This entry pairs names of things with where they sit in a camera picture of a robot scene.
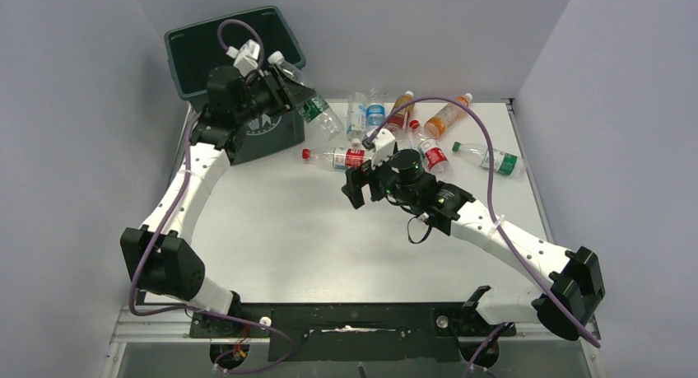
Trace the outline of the clear bottle green cap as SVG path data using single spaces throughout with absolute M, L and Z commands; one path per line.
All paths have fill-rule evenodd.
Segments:
M 515 154 L 493 148 L 490 154 L 487 145 L 479 143 L 455 142 L 451 148 L 455 156 L 484 170 L 490 169 L 490 158 L 493 160 L 493 171 L 505 177 L 520 178 L 526 172 L 524 159 Z

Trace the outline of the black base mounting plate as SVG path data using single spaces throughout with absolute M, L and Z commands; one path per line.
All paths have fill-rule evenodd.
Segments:
M 397 362 L 469 358 L 494 326 L 470 301 L 407 303 L 244 303 L 242 323 L 193 313 L 189 337 L 268 340 L 275 361 Z

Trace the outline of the clear bottle red label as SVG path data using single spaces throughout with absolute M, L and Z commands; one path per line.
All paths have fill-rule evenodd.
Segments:
M 301 158 L 307 165 L 325 170 L 348 170 L 361 167 L 374 153 L 365 149 L 359 138 L 352 138 L 347 147 L 304 148 Z

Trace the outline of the clear bottle blue green label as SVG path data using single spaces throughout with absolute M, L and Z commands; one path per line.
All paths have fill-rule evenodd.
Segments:
M 396 138 L 396 146 L 399 151 L 415 149 L 411 134 L 407 130 L 398 130 L 393 135 Z

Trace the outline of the brown tea bottle red label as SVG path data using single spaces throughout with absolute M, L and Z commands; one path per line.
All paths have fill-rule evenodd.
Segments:
M 388 119 L 385 128 L 397 139 L 405 137 L 405 130 L 412 117 L 414 104 L 407 105 L 414 99 L 412 91 L 405 91 L 400 95 L 393 105 L 394 114 Z

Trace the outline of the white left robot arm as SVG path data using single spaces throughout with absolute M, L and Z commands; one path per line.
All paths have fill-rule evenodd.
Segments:
M 295 114 L 311 99 L 314 88 L 292 81 L 273 66 L 265 66 L 248 81 L 232 66 L 210 71 L 207 103 L 185 129 L 184 161 L 163 198 L 137 228 L 120 238 L 131 286 L 128 307 L 137 294 L 168 296 L 170 308 L 215 316 L 232 315 L 240 297 L 207 276 L 204 262 L 191 246 L 198 219 L 217 181 L 239 155 L 249 122 Z

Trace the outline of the aluminium frame rail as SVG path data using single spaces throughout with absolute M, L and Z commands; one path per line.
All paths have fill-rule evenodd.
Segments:
M 292 362 L 290 350 L 268 359 L 270 341 L 189 337 L 193 313 L 122 311 L 102 369 L 104 377 L 603 377 L 600 352 L 540 324 L 498 324 L 458 362 Z

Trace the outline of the orange juice bottle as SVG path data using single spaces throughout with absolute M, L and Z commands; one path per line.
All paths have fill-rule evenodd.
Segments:
M 440 139 L 460 119 L 468 117 L 468 112 L 460 106 L 448 103 L 426 121 L 424 129 L 434 139 Z

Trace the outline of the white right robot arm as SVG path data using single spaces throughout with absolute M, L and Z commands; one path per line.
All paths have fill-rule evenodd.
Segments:
M 411 149 L 378 165 L 367 161 L 346 170 L 345 176 L 342 192 L 355 209 L 364 205 L 362 190 L 368 187 L 372 201 L 386 199 L 428 229 L 480 248 L 535 286 L 519 294 L 492 285 L 478 287 L 463 305 L 463 323 L 471 333 L 484 334 L 498 324 L 539 323 L 560 338 L 600 345 L 586 327 L 605 296 L 592 250 L 554 245 L 492 214 L 466 190 L 426 172 Z

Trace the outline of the dark green trash bin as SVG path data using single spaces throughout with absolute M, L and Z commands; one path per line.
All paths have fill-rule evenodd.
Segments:
M 240 20 L 260 36 L 264 52 L 281 52 L 297 68 L 306 65 L 305 54 L 281 11 L 274 6 L 258 7 L 183 26 L 165 33 L 170 74 L 182 100 L 196 111 L 207 103 L 205 85 L 208 73 L 218 66 L 231 65 L 217 38 L 217 28 L 225 20 Z M 305 121 L 298 114 L 277 118 L 262 117 L 245 125 L 246 138 L 235 165 L 270 156 L 295 147 L 305 140 Z

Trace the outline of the white blue label bottle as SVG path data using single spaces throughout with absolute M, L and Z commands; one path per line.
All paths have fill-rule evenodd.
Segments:
M 352 144 L 360 144 L 367 130 L 366 96 L 362 92 L 353 92 L 347 101 L 347 140 Z

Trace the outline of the clear bottle red cap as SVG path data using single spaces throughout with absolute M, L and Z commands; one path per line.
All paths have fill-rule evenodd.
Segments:
M 426 169 L 437 177 L 452 178 L 453 167 L 437 141 L 424 130 L 417 120 L 411 120 L 408 126 L 411 143 L 420 153 Z

